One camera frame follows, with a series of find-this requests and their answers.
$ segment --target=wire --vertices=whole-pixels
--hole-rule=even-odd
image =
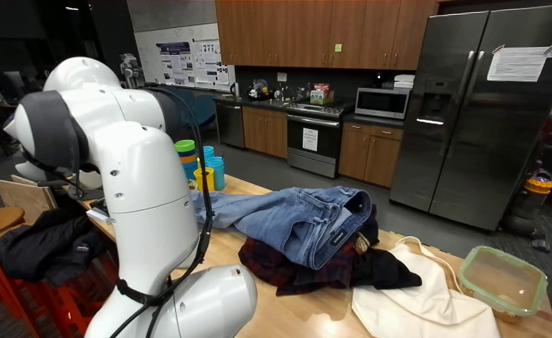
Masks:
[[[203,263],[205,260],[205,254],[207,254],[207,248],[209,248],[209,243],[211,243],[211,231],[212,231],[212,203],[211,203],[211,198],[209,198],[209,188],[207,188],[207,168],[205,168],[205,156],[203,156],[203,143],[201,143],[201,132],[199,132],[199,126],[194,124],[196,117],[190,109],[190,106],[177,94],[173,92],[167,92],[164,89],[149,89],[151,92],[162,92],[177,102],[181,102],[184,106],[184,111],[190,119],[190,126],[192,126],[192,134],[194,134],[194,139],[196,139],[196,149],[197,149],[197,156],[199,156],[199,166],[201,166],[201,192],[203,192],[203,203],[205,203],[205,226],[201,230],[201,235],[199,235],[199,245],[197,245],[197,254],[194,258],[194,263],[186,269],[186,273],[177,280],[173,282],[167,292],[162,293],[162,303],[158,305],[158,308],[154,310],[152,314],[152,320],[147,327],[147,338],[151,338],[154,327],[156,327],[156,322],[162,314],[162,308],[164,305],[171,299],[171,295],[177,292],[177,288],[197,269],[199,263]],[[111,337],[117,338],[136,318],[139,318],[145,310],[149,310],[151,307],[145,305],[141,307],[137,312],[134,312]]]

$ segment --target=oven door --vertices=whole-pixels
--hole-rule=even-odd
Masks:
[[[289,115],[289,166],[335,179],[338,153],[338,121]]]

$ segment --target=stainless steel refrigerator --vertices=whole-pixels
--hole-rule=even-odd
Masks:
[[[552,6],[430,17],[391,201],[496,230],[550,109]]]

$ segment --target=blue jeans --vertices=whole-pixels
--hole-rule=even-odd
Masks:
[[[212,226],[237,228],[282,252],[289,261],[321,269],[370,218],[372,201],[353,188],[288,188],[267,196],[212,194]],[[194,196],[205,224],[201,194]]]

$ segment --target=paper sign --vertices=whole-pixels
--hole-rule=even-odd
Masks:
[[[303,128],[303,145],[301,145],[301,149],[318,153],[318,138],[320,138],[318,130]]]
[[[494,83],[537,83],[547,59],[552,59],[550,47],[500,47],[487,74]]]

